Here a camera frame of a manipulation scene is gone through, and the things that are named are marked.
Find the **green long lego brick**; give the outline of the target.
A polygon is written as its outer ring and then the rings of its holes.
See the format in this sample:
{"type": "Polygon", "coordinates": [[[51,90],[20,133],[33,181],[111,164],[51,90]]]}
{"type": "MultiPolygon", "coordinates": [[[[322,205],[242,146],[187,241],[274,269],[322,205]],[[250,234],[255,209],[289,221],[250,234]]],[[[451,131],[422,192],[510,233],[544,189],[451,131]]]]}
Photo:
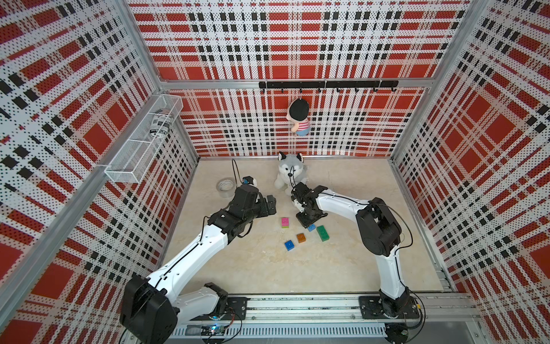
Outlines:
{"type": "Polygon", "coordinates": [[[330,239],[330,236],[324,226],[318,226],[317,233],[323,242],[326,242],[330,239]]]}

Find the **orange square lego brick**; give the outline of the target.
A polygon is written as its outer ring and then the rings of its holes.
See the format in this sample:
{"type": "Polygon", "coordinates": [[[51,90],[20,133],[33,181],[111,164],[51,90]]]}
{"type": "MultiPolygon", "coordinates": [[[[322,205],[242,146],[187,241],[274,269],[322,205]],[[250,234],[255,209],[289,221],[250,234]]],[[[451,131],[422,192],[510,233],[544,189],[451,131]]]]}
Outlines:
{"type": "Polygon", "coordinates": [[[297,237],[297,240],[298,240],[299,243],[302,243],[302,242],[306,241],[306,236],[303,233],[298,234],[296,237],[297,237]]]}

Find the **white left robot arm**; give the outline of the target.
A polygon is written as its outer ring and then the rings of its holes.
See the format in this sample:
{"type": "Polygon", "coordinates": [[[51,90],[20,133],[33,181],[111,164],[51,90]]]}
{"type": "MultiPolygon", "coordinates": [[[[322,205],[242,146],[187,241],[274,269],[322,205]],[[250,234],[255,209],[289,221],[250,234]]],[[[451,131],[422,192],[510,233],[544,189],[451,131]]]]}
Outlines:
{"type": "Polygon", "coordinates": [[[199,235],[178,255],[147,277],[134,275],[127,282],[120,314],[125,329],[121,339],[164,343],[180,322],[202,316],[232,316],[228,293],[218,285],[206,283],[196,292],[181,292],[209,259],[234,239],[245,237],[244,230],[255,219],[275,214],[274,196],[263,196],[251,184],[237,187],[229,204],[205,217],[199,235]]]}

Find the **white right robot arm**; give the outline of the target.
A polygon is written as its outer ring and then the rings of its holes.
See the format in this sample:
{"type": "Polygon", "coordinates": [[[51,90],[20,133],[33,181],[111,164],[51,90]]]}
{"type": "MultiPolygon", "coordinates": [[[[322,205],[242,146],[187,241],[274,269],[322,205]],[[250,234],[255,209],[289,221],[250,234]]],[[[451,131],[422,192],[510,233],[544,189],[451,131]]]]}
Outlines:
{"type": "Polygon", "coordinates": [[[402,229],[391,208],[382,199],[353,199],[325,186],[311,189],[304,183],[298,183],[292,189],[291,198],[299,209],[296,217],[305,228],[329,213],[354,222],[362,243],[375,255],[380,276],[380,296],[395,302],[408,298],[408,288],[400,276],[398,250],[402,229]]]}

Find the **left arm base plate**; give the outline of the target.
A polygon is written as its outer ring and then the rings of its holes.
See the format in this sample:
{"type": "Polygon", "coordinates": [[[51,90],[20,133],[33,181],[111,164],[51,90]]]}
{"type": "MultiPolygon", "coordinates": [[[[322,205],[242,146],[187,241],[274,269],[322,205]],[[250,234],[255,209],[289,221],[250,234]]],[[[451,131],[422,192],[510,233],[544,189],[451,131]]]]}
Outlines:
{"type": "Polygon", "coordinates": [[[221,297],[215,308],[209,313],[212,320],[236,319],[245,320],[249,298],[245,297],[221,297]]]}

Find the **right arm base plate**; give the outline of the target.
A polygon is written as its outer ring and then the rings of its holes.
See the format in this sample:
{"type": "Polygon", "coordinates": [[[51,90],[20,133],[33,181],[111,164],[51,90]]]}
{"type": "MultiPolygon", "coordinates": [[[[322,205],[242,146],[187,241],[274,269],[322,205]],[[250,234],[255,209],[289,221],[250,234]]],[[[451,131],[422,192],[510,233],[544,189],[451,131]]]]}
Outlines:
{"type": "Polygon", "coordinates": [[[407,319],[421,318],[415,298],[405,294],[396,300],[386,296],[359,297],[359,309],[363,319],[407,319]]]}

